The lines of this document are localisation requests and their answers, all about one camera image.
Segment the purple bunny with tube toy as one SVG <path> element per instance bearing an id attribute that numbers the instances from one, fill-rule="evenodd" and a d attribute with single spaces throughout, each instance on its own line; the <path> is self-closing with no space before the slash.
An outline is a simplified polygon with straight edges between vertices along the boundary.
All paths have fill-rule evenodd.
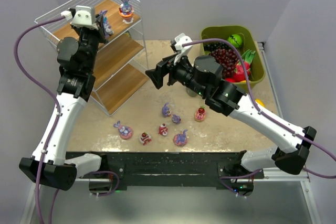
<path id="1" fill-rule="evenodd" d="M 114 34 L 112 27 L 106 17 L 107 10 L 101 10 L 99 15 L 102 17 L 102 25 L 103 25 L 103 32 L 106 38 L 109 38 L 111 35 Z"/>

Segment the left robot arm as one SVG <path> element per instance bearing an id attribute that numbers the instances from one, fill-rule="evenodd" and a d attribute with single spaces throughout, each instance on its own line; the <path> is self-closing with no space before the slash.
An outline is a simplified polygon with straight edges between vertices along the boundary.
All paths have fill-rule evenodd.
<path id="1" fill-rule="evenodd" d="M 68 190 L 75 179 L 99 170 L 99 154 L 84 154 L 66 159 L 70 135 L 94 86 L 93 69 L 100 44 L 107 43 L 107 18 L 101 12 L 89 22 L 76 24 L 78 14 L 68 13 L 78 38 L 65 37 L 56 47 L 60 79 L 57 93 L 49 92 L 55 102 L 43 138 L 31 157 L 23 157 L 19 169 L 37 185 Z"/>

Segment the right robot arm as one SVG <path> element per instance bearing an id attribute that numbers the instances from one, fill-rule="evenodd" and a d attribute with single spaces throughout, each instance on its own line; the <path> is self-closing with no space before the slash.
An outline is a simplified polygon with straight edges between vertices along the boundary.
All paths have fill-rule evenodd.
<path id="1" fill-rule="evenodd" d="M 198 56 L 191 64 L 187 56 L 175 63 L 175 55 L 163 58 L 145 74 L 157 89 L 176 82 L 200 95 L 213 111 L 239 120 L 270 139 L 275 147 L 258 152 L 241 151 L 224 170 L 229 176 L 241 176 L 264 168 L 277 167 L 283 172 L 298 175 L 307 161 L 310 143 L 316 130 L 310 126 L 295 126 L 265 108 L 257 108 L 256 101 L 244 89 L 222 78 L 223 67 L 209 55 Z"/>

